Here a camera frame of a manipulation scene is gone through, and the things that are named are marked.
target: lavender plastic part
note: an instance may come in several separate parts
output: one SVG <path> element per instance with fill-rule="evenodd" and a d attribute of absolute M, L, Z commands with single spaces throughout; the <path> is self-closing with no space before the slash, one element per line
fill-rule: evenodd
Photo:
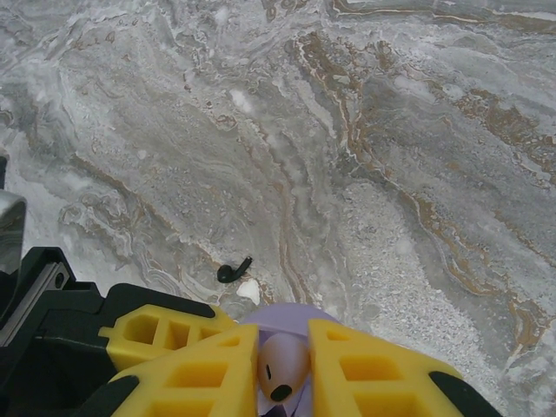
<path fill-rule="evenodd" d="M 267 339 L 279 333 L 292 334 L 299 337 L 308 344 L 308 321 L 311 319 L 323 319 L 338 322 L 330 314 L 309 306 L 307 304 L 296 304 L 293 302 L 272 304 L 260 308 L 247 316 L 241 324 L 256 324 L 259 326 L 259 348 Z M 258 389 L 258 413 L 266 414 L 274 404 L 271 403 Z M 313 415 L 312 387 L 310 376 L 305 381 L 303 388 L 287 400 L 284 404 L 287 417 L 310 417 Z"/>

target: marble floor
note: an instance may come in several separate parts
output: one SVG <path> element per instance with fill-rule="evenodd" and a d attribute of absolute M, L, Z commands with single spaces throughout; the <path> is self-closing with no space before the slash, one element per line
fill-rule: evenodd
<path fill-rule="evenodd" d="M 553 0 L 0 0 L 0 50 L 26 248 L 312 303 L 556 414 Z"/>

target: white marble pattern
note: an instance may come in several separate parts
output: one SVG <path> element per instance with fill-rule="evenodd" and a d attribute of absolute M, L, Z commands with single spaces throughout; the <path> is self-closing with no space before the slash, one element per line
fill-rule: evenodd
<path fill-rule="evenodd" d="M 0 29 L 27 248 L 104 293 L 313 303 L 556 414 L 556 3 L 0 0 Z"/>

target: black wireless earbud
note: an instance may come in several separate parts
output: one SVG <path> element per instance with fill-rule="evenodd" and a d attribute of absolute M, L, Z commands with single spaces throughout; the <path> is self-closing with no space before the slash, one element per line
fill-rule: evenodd
<path fill-rule="evenodd" d="M 230 282 L 237 281 L 245 274 L 245 271 L 247 271 L 252 261 L 253 258 L 248 256 L 236 270 L 229 265 L 222 265 L 218 268 L 218 272 L 216 272 L 216 279 L 222 284 L 229 284 Z"/>

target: silver metal piece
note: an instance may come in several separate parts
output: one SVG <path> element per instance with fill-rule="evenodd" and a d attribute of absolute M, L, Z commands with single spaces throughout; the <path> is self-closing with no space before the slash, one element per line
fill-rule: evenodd
<path fill-rule="evenodd" d="M 23 197 L 0 189 L 0 279 L 21 266 L 26 211 Z"/>
<path fill-rule="evenodd" d="M 44 291 L 62 289 L 70 278 L 70 273 L 62 263 L 47 264 L 39 274 L 33 286 L 21 300 L 13 315 L 0 329 L 0 347 L 7 346 L 25 322 L 29 312 Z"/>

